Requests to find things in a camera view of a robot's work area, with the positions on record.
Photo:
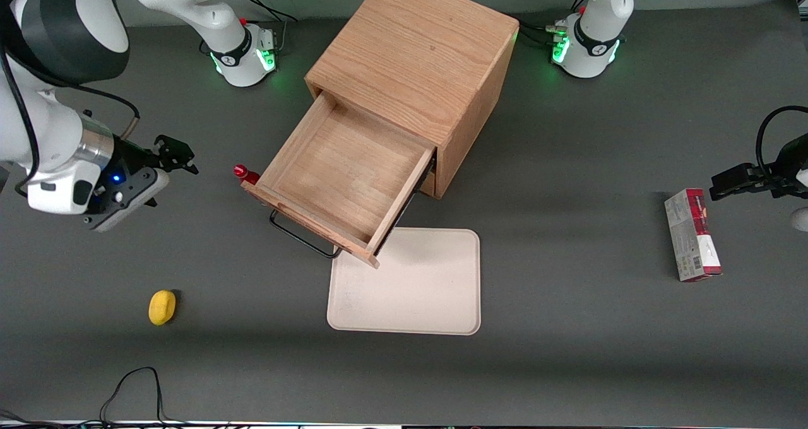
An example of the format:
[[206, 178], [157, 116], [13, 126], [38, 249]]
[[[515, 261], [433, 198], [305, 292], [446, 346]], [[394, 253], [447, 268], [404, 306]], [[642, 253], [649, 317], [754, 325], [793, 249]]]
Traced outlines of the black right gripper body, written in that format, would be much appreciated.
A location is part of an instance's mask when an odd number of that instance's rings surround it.
[[155, 165], [152, 152], [116, 136], [112, 158], [101, 171], [101, 213], [157, 207], [155, 194], [162, 190], [162, 177]]

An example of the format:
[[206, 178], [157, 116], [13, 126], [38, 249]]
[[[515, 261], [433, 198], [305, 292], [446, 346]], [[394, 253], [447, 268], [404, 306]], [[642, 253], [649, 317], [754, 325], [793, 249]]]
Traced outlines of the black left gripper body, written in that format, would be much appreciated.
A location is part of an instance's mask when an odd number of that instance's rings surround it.
[[788, 142], [774, 162], [766, 165], [771, 196], [807, 199], [807, 134]]

